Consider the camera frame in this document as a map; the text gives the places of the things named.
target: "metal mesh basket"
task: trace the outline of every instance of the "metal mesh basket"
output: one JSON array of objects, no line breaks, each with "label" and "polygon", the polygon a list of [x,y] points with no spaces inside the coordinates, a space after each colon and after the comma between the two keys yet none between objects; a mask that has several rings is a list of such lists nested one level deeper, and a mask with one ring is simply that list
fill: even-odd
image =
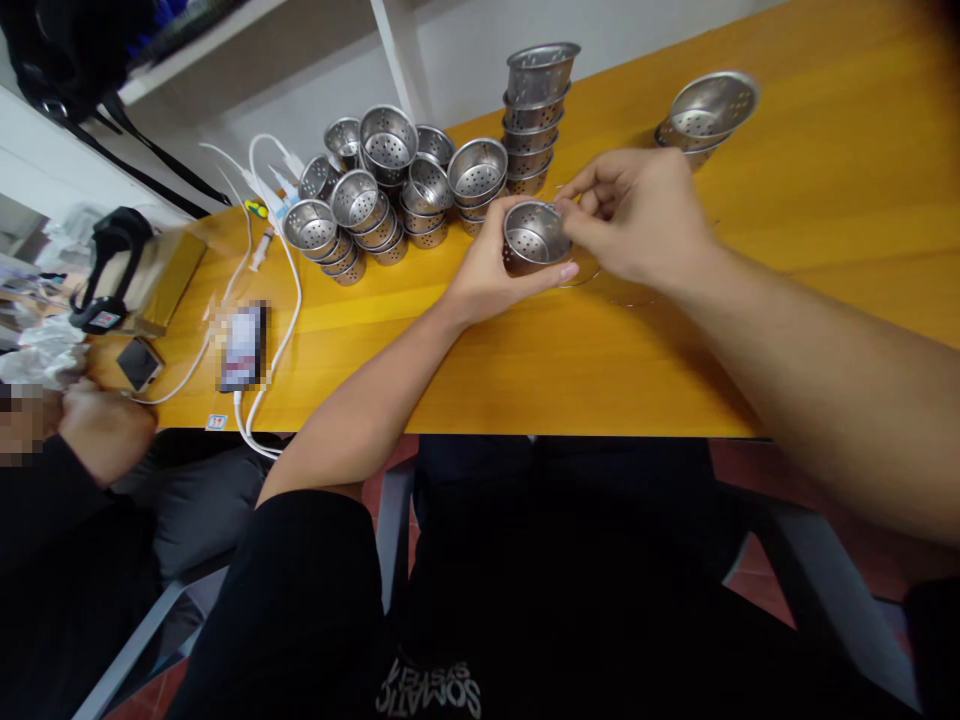
[{"label": "metal mesh basket", "polygon": [[413,244],[414,247],[418,247],[421,250],[429,250],[434,248],[444,240],[447,239],[447,233],[450,230],[450,226],[447,224],[446,218],[444,221],[437,225],[433,230],[425,233],[407,233],[407,239]]},{"label": "metal mesh basket", "polygon": [[433,160],[444,170],[457,151],[450,136],[432,125],[417,125],[417,156]]},{"label": "metal mesh basket", "polygon": [[330,206],[319,200],[301,200],[283,218],[283,237],[311,259],[333,249],[338,229]]},{"label": "metal mesh basket", "polygon": [[353,259],[353,262],[346,270],[342,270],[336,275],[331,275],[328,273],[328,277],[333,278],[333,280],[338,285],[343,285],[344,287],[349,287],[350,285],[356,285],[360,282],[360,279],[367,272],[367,259],[362,252],[357,252],[357,256]]},{"label": "metal mesh basket", "polygon": [[563,120],[563,111],[553,125],[540,130],[529,131],[511,131],[503,129],[503,139],[501,142],[507,149],[507,152],[536,152],[545,147],[549,147],[560,137],[560,121]]},{"label": "metal mesh basket", "polygon": [[570,255],[572,248],[551,205],[520,203],[503,219],[503,264],[513,275],[529,275],[558,263]]},{"label": "metal mesh basket", "polygon": [[307,163],[300,177],[297,193],[301,200],[310,198],[329,203],[333,197],[333,188],[341,177],[343,173],[330,164],[330,159],[326,155],[317,155]]},{"label": "metal mesh basket", "polygon": [[[667,143],[660,139],[660,128],[657,128],[657,131],[654,133],[654,139],[657,141],[657,145],[660,147],[670,147]],[[711,145],[710,147],[705,148],[694,148],[692,150],[684,150],[683,157],[686,159],[687,164],[690,166],[691,172],[696,172],[704,166],[704,164],[713,157],[715,153],[723,143],[730,139],[728,135],[723,140],[718,142],[716,145]]]},{"label": "metal mesh basket", "polygon": [[383,219],[388,205],[386,195],[366,170],[351,170],[333,189],[334,219],[354,233],[374,228]]},{"label": "metal mesh basket", "polygon": [[510,152],[507,160],[507,176],[526,177],[543,170],[553,159],[553,145],[556,142],[554,140],[547,147],[529,153]]},{"label": "metal mesh basket", "polygon": [[307,255],[307,257],[316,263],[329,264],[340,262],[344,256],[350,252],[350,248],[352,247],[353,238],[349,233],[341,231],[340,234],[337,235],[336,242],[330,246],[328,252],[324,253],[323,255]]},{"label": "metal mesh basket", "polygon": [[503,94],[503,104],[507,106],[503,113],[503,127],[511,132],[516,130],[542,130],[555,124],[563,115],[563,101],[570,92],[570,85],[556,100],[548,100],[528,107],[516,107]]},{"label": "metal mesh basket", "polygon": [[515,52],[507,58],[507,99],[517,106],[556,100],[569,84],[573,60],[579,54],[579,45],[566,42]]},{"label": "metal mesh basket", "polygon": [[507,190],[511,195],[536,195],[547,183],[547,171],[551,163],[553,163],[552,155],[540,172],[520,177],[507,176]]},{"label": "metal mesh basket", "polygon": [[388,207],[380,222],[364,233],[354,233],[353,239],[364,250],[380,247],[393,235],[396,223],[397,213],[392,207]]},{"label": "metal mesh basket", "polygon": [[438,212],[432,215],[420,215],[419,213],[415,213],[407,208],[402,198],[400,200],[400,205],[401,214],[403,215],[403,228],[407,232],[428,232],[433,230],[437,225],[443,222],[444,218],[446,218],[445,212]]},{"label": "metal mesh basket", "polygon": [[447,174],[433,160],[418,157],[410,164],[410,177],[400,192],[404,206],[420,215],[435,215],[453,205]]},{"label": "metal mesh basket", "polygon": [[483,230],[483,218],[480,220],[471,220],[465,217],[463,213],[460,213],[460,224],[463,225],[463,229],[466,230],[467,235],[472,238],[477,237],[480,231]]},{"label": "metal mesh basket", "polygon": [[373,259],[380,265],[396,265],[406,256],[408,247],[409,245],[406,234],[403,232],[403,227],[401,227],[400,223],[397,223],[394,228],[394,233],[390,236],[390,240],[386,246],[382,249],[377,249],[376,251],[371,250],[369,252]]},{"label": "metal mesh basket", "polygon": [[461,207],[482,205],[494,197],[507,174],[507,150],[493,138],[471,140],[450,161],[450,187]]},{"label": "metal mesh basket", "polygon": [[704,75],[677,95],[660,123],[660,139],[681,150],[718,145],[753,114],[759,101],[760,88],[746,73]]},{"label": "metal mesh basket", "polygon": [[417,154],[419,140],[417,129],[402,110],[375,105],[360,119],[360,145],[364,166],[377,182],[399,185]]},{"label": "metal mesh basket", "polygon": [[340,118],[330,123],[323,133],[327,149],[340,160],[344,170],[356,170],[360,163],[360,121],[357,118]]},{"label": "metal mesh basket", "polygon": [[473,207],[469,208],[460,207],[458,205],[457,209],[460,211],[461,217],[465,217],[468,220],[482,220],[487,216],[487,210],[490,209],[490,203],[499,197],[504,197],[505,195],[509,194],[510,192],[507,190],[506,179],[504,179],[504,184],[500,186],[500,191],[483,203],[483,205],[474,205]]},{"label": "metal mesh basket", "polygon": [[353,265],[353,261],[357,259],[357,255],[360,253],[360,248],[351,240],[347,247],[347,252],[341,255],[336,260],[322,260],[317,263],[327,275],[336,275],[338,272],[346,270],[348,267]]}]

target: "charging cable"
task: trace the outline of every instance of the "charging cable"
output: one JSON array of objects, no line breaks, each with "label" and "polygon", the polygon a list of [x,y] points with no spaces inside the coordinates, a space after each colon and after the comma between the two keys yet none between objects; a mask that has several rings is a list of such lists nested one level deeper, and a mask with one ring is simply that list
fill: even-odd
[{"label": "charging cable", "polygon": [[[214,149],[217,150],[222,155],[229,158],[230,162],[232,162],[234,165],[237,165],[237,163],[233,160],[233,158],[230,158],[230,156],[224,153],[222,150],[218,150],[217,148],[214,148]],[[230,182],[230,178],[227,177],[227,174],[223,172],[223,170],[220,170],[220,174],[223,175],[223,179],[227,181],[227,185],[230,186],[230,189],[233,191],[233,194],[236,196],[238,203],[240,204],[241,207],[243,207],[243,202],[240,200],[240,195],[239,193],[237,193],[237,189],[233,186],[233,183]],[[236,282],[237,277],[240,275],[240,271],[243,270],[243,266],[247,264],[247,259],[250,257],[250,253],[253,252],[253,229],[250,224],[250,214],[246,212],[246,210],[244,210],[243,214],[247,218],[247,252],[244,253],[243,259],[240,260],[240,264],[237,265],[237,269],[233,271],[233,275],[230,278],[230,282],[227,283],[227,289],[224,290],[223,299],[220,301],[221,308],[226,306],[227,299],[230,297],[230,293],[233,290],[233,284]],[[132,398],[133,401],[136,403],[140,403],[141,405],[159,405],[160,403],[166,402],[167,400],[172,398],[174,395],[176,395],[178,392],[180,392],[183,389],[184,385],[186,385],[190,381],[190,378],[193,377],[194,371],[196,371],[197,367],[200,365],[200,361],[203,359],[204,354],[207,352],[207,348],[210,346],[211,335],[212,335],[212,332],[210,328],[207,328],[207,331],[206,333],[204,333],[204,336],[203,336],[203,344],[200,346],[200,352],[197,353],[197,357],[194,358],[193,364],[190,366],[190,369],[187,370],[187,374],[183,376],[183,380],[180,381],[179,385],[177,385],[173,390],[168,392],[159,400],[138,400],[137,398]]]}]

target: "black pants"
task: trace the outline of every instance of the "black pants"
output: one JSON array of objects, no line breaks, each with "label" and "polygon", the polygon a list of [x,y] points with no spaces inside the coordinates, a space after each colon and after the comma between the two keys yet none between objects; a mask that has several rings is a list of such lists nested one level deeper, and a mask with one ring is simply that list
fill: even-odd
[{"label": "black pants", "polygon": [[414,493],[425,533],[440,518],[526,523],[530,512],[569,515],[571,527],[647,523],[718,579],[746,533],[701,438],[424,435]]}]

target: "hand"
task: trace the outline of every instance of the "hand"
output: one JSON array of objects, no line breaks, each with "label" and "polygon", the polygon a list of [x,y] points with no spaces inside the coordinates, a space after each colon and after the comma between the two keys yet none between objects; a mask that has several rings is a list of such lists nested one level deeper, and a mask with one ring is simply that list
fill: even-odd
[{"label": "hand", "polygon": [[567,236],[605,270],[661,290],[683,282],[692,264],[719,247],[690,168],[672,148],[602,153],[563,187],[556,205]]},{"label": "hand", "polygon": [[438,302],[461,322],[472,325],[499,315],[524,298],[562,285],[580,271],[576,263],[568,262],[524,277],[507,274],[503,266],[503,218],[517,203],[532,199],[506,197],[490,204],[483,230]]}]

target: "phone screen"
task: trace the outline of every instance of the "phone screen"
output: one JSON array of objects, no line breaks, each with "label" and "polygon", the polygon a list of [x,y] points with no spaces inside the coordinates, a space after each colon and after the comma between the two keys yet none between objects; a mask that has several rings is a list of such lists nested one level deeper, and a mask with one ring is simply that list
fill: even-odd
[{"label": "phone screen", "polygon": [[127,376],[135,392],[143,392],[153,379],[160,361],[156,354],[140,338],[134,338],[117,357],[117,364]]},{"label": "phone screen", "polygon": [[260,382],[266,313],[266,306],[259,304],[241,308],[228,316],[220,392],[248,390]]}]

